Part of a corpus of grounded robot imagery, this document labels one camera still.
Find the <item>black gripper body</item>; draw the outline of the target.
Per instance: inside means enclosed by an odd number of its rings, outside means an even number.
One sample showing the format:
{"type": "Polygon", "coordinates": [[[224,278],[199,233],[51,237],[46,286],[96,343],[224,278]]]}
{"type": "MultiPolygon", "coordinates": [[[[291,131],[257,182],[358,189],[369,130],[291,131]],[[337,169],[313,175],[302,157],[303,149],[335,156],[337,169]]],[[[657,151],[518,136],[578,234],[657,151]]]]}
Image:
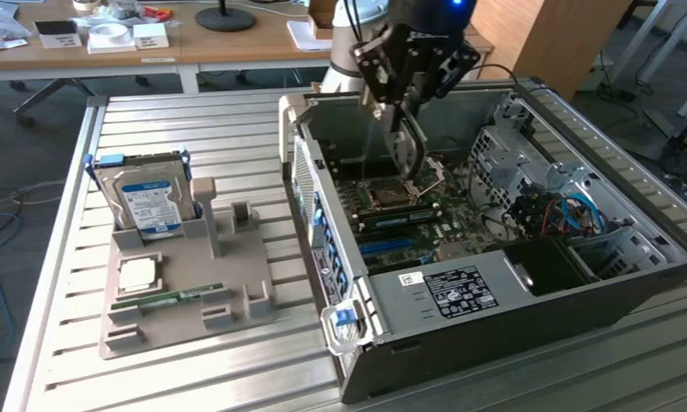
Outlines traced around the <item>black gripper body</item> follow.
{"type": "Polygon", "coordinates": [[[390,1],[386,45],[402,47],[411,38],[421,37],[462,45],[475,6],[475,0],[390,1]]]}

